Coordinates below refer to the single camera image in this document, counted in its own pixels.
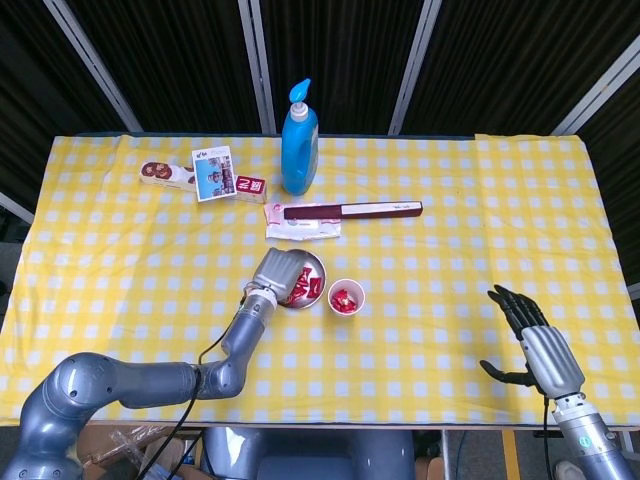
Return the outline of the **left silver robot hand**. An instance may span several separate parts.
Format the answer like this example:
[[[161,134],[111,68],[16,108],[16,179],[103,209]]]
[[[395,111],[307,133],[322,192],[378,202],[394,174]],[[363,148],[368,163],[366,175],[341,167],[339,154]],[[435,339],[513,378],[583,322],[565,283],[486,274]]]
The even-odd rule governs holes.
[[[268,289],[273,292],[278,303],[285,304],[302,273],[305,262],[304,252],[271,247],[244,290],[248,293],[254,289]]]

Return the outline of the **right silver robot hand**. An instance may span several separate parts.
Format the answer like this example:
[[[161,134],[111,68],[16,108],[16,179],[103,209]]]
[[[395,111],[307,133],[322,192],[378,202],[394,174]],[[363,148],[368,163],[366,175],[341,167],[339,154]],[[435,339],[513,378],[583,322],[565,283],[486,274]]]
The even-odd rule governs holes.
[[[564,336],[552,327],[538,304],[524,294],[495,284],[487,292],[502,310],[525,357],[524,372],[504,372],[487,360],[479,365],[494,380],[535,387],[556,400],[581,392],[585,377]]]

